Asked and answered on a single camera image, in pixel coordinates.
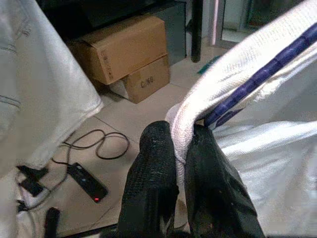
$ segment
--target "black pole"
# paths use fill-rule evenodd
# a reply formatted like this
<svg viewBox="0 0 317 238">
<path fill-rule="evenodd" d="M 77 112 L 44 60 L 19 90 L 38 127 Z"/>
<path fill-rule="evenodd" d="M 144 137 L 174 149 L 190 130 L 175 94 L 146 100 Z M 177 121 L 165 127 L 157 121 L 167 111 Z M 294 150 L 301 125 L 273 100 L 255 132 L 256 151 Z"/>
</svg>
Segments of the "black pole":
<svg viewBox="0 0 317 238">
<path fill-rule="evenodd" d="M 202 46 L 203 0 L 193 0 L 192 8 L 192 62 L 200 61 Z"/>
</svg>

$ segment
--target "white fabric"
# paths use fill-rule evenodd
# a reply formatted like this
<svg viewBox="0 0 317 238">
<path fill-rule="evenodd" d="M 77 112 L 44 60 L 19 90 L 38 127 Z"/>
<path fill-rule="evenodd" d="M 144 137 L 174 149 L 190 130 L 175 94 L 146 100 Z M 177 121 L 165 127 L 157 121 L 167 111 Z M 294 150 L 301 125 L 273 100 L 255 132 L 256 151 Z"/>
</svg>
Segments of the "white fabric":
<svg viewBox="0 0 317 238">
<path fill-rule="evenodd" d="M 0 237 L 10 238 L 14 166 L 45 166 L 103 103 L 35 0 L 0 0 L 0 72 Z"/>
<path fill-rule="evenodd" d="M 166 115 L 184 179 L 195 121 L 317 22 L 307 0 L 222 56 Z M 266 234 L 317 234 L 317 44 L 313 44 L 233 110 L 215 138 L 239 170 Z"/>
</svg>

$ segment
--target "green object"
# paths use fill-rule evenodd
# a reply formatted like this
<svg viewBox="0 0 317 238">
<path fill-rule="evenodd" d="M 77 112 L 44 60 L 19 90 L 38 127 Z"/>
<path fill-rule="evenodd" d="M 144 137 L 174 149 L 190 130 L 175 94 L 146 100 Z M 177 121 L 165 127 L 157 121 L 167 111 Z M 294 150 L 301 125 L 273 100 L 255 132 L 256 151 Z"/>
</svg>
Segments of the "green object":
<svg viewBox="0 0 317 238">
<path fill-rule="evenodd" d="M 204 74 L 210 66 L 212 66 L 221 56 L 216 56 L 212 60 L 210 60 L 208 63 L 206 63 L 201 70 L 198 71 L 198 74 Z"/>
</svg>

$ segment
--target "tile floor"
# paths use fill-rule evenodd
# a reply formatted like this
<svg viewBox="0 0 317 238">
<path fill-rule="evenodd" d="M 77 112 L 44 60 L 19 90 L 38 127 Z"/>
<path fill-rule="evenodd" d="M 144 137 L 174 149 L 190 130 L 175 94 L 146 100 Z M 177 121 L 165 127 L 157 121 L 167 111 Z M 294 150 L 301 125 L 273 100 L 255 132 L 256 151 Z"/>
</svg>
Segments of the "tile floor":
<svg viewBox="0 0 317 238">
<path fill-rule="evenodd" d="M 213 57 L 225 53 L 225 49 L 208 47 L 203 41 L 202 59 L 199 63 L 192 63 L 190 58 L 173 65 L 170 69 L 170 84 L 159 89 L 144 101 L 133 104 L 111 92 L 102 95 L 105 107 L 94 117 L 86 120 L 82 126 L 72 135 L 70 141 L 92 130 L 102 129 L 106 133 L 120 131 L 131 141 L 131 146 L 122 158 L 113 161 L 104 161 L 96 157 L 95 148 L 71 152 L 71 161 L 78 162 L 91 171 L 109 189 L 109 195 L 99 204 L 95 204 L 90 197 L 72 179 L 68 178 L 43 208 L 33 215 L 38 222 L 39 232 L 43 232 L 41 220 L 47 208 L 56 206 L 61 209 L 61 218 L 58 226 L 60 237 L 68 236 L 87 230 L 95 229 L 116 223 L 120 200 L 124 190 L 126 174 L 139 147 L 139 138 L 143 129 L 153 121 L 164 119 L 167 111 L 176 103 L 181 102 L 188 89 L 197 81 L 197 71 L 201 69 Z M 81 142 L 87 145 L 96 141 L 98 134 L 93 134 Z M 114 137 L 105 144 L 102 153 L 111 156 L 125 148 L 122 138 Z M 54 158 L 64 161 L 66 148 L 61 147 Z M 48 187 L 53 186 L 64 173 L 64 166 L 54 163 L 49 164 L 50 173 L 43 178 L 43 183 Z M 176 226 L 186 222 L 186 207 L 182 199 L 177 204 Z"/>
</svg>

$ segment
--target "stacked cardboard boxes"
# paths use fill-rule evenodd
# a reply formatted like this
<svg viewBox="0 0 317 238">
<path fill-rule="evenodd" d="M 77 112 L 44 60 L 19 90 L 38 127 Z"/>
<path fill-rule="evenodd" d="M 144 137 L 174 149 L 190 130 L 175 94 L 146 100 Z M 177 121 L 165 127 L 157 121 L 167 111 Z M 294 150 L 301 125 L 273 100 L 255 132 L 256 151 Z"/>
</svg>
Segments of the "stacked cardboard boxes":
<svg viewBox="0 0 317 238">
<path fill-rule="evenodd" d="M 87 76 L 138 103 L 169 83 L 164 22 L 137 16 L 72 43 Z"/>
</svg>

